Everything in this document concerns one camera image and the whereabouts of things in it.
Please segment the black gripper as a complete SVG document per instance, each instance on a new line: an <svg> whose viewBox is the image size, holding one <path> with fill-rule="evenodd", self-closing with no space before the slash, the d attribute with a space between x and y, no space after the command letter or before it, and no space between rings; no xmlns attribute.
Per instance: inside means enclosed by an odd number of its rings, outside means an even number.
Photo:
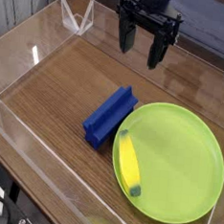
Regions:
<svg viewBox="0 0 224 224"><path fill-rule="evenodd" d="M127 8L133 13L139 14L146 25L156 25L164 28L170 25L168 33L169 42L165 32L157 32L150 46L147 67L154 70L168 50L168 44L174 44L177 40L179 27L184 22L182 15L170 3L170 0L120 0L120 6ZM125 10L120 10L119 19L119 44L121 51L127 53L135 42L136 25L132 15Z"/></svg>

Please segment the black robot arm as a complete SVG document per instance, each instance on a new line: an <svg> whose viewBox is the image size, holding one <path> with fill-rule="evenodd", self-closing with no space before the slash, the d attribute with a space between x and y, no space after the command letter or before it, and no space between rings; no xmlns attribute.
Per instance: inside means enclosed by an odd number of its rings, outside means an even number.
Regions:
<svg viewBox="0 0 224 224"><path fill-rule="evenodd" d="M182 15L170 0L119 0L119 45L125 54L133 48L137 27L154 35L147 59L147 68L154 69L178 38Z"/></svg>

